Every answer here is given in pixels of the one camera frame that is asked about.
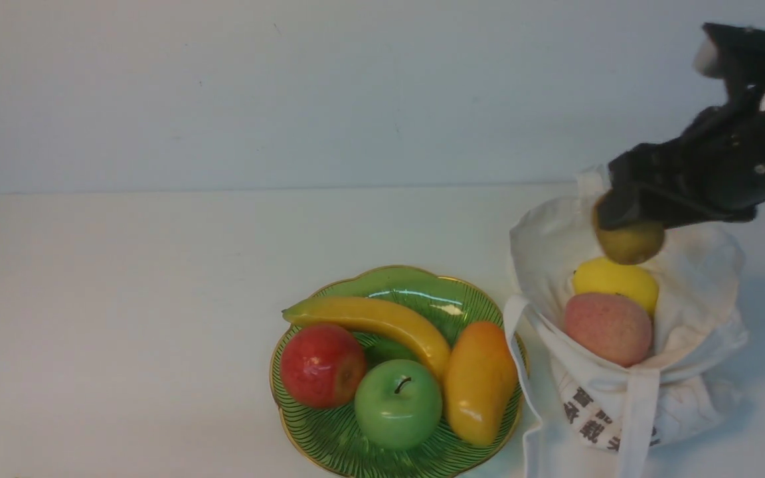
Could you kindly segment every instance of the white wall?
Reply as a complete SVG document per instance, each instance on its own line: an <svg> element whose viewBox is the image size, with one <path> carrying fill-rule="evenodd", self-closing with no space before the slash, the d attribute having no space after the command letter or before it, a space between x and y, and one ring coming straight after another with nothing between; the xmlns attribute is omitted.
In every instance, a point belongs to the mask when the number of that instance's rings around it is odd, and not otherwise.
<svg viewBox="0 0 765 478"><path fill-rule="evenodd" d="M720 102L747 0L0 0L0 193L568 179Z"/></svg>

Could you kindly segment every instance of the white table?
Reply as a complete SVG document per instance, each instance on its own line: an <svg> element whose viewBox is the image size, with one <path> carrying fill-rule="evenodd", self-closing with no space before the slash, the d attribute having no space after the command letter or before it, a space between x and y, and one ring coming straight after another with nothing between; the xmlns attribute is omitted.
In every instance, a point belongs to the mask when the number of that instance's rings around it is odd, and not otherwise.
<svg viewBox="0 0 765 478"><path fill-rule="evenodd" d="M572 185L0 197L0 478L328 476L285 438L268 390L279 310L385 264L514 292L507 231ZM746 405L652 451L649 476L765 476L765 208L749 256L752 342L720 371ZM609 478L562 423L527 326L542 476ZM519 477L520 441L474 477ZM584 465L584 457L592 459Z"/></svg>

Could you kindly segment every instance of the fruit bowl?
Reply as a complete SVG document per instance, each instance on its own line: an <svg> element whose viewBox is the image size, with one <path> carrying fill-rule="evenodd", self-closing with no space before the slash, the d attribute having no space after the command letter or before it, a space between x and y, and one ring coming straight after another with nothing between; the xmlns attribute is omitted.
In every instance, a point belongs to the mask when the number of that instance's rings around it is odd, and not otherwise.
<svg viewBox="0 0 765 478"><path fill-rule="evenodd" d="M474 321L491 321L503 327L497 304L479 288L455 278L441 278L426 270L388 266L336 282L313 296L375 297L407 306L423 315L454 345L462 330ZM270 361L270 390L279 408L282 427L294 447L336 475L355 478L388 476L452 478L491 459L513 437L522 412L522 392L516 385L501 421L501 430L489 447L474 447L459 439L444 419L427 441L407 451L386 450L359 430L352 403L318 410L295 402L280 379L280 360L285 345L300 327L291 326L276 345ZM365 350L383 342L370 333L353 333ZM525 346L516 335L529 373Z"/></svg>

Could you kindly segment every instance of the striped plate pattern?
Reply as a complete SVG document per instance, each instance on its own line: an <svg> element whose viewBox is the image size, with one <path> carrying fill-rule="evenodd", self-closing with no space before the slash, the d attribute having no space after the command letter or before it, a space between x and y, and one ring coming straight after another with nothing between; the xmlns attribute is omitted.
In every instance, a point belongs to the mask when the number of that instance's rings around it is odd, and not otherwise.
<svg viewBox="0 0 765 478"><path fill-rule="evenodd" d="M492 321L503 327L501 311L483 291L467 282L439 278L406 266L371 270L355 279L328 285L315 295L376 297L407 306L427 318L453 345L473 321ZM279 365L285 345L299 330L290 327L270 363L270 388L280 409L283 428L301 454L323 469L355 478L450 478L491 459L510 439L522 410L521 388L516 387L501 423L501 432L489 447L474 447L441 421L420 447L391 451L373 445L356 423L352 403L331 410L315 410L295 402L280 380ZM366 349L382 338L355 333ZM519 339L525 363L525 348Z"/></svg>

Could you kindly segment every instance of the bag strap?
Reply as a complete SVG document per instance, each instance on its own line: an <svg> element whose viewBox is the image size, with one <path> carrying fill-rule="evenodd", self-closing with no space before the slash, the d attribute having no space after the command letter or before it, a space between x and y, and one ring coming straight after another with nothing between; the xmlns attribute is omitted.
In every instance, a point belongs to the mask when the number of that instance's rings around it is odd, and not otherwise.
<svg viewBox="0 0 765 478"><path fill-rule="evenodd" d="M521 384L522 393L525 394L525 404L531 409L535 416L535 423L532 424L522 435L523 453L525 454L525 477L538 476L538 433L543 427L543 419L535 409L533 402L533 390L531 382L527 377L527 366L521 358L518 340L515 339L515 331L519 326L519 321L529 302L524 297L516 294L507 300L503 308L503 330L507 335L507 347L515 361L515 368L519 372L519 384Z"/></svg>
<svg viewBox="0 0 765 478"><path fill-rule="evenodd" d="M606 193L604 184L607 174L604 166L593 166L577 173L577 195L579 197L598 197Z"/></svg>
<svg viewBox="0 0 765 478"><path fill-rule="evenodd" d="M622 412L622 441L616 478L640 478L653 436L659 396L659 369L633 366Z"/></svg>

